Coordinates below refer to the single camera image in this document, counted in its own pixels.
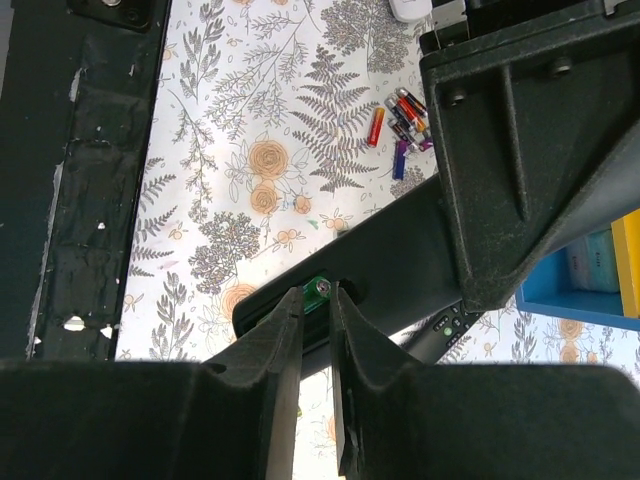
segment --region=floral tablecloth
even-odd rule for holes
[[[393,181],[390,130],[365,141],[395,87],[421,94],[426,29],[387,0],[173,2],[118,359],[210,358],[235,341],[238,301],[432,175],[425,152]],[[444,361],[604,362],[638,379],[640,337],[510,305]],[[300,408],[295,477],[337,478],[328,371]]]

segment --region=purple battery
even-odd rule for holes
[[[393,157],[393,174],[391,178],[394,180],[404,179],[404,160],[407,155],[409,144],[404,140],[396,142],[396,152]]]
[[[425,152],[425,151],[429,150],[431,147],[433,147],[433,140],[431,140],[431,139],[424,139],[423,141],[420,142],[420,151],[421,152]]]

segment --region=black remote control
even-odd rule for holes
[[[402,347],[427,365],[435,365],[484,313],[467,312],[462,302],[431,317]]]

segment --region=blue box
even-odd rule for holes
[[[536,265],[516,291],[516,305],[524,312],[640,331],[640,320],[623,315],[620,293],[572,288],[564,248]]]

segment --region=black plastic bracket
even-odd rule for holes
[[[608,15],[589,0],[425,53],[463,300],[492,310],[543,255],[640,206],[640,2]]]

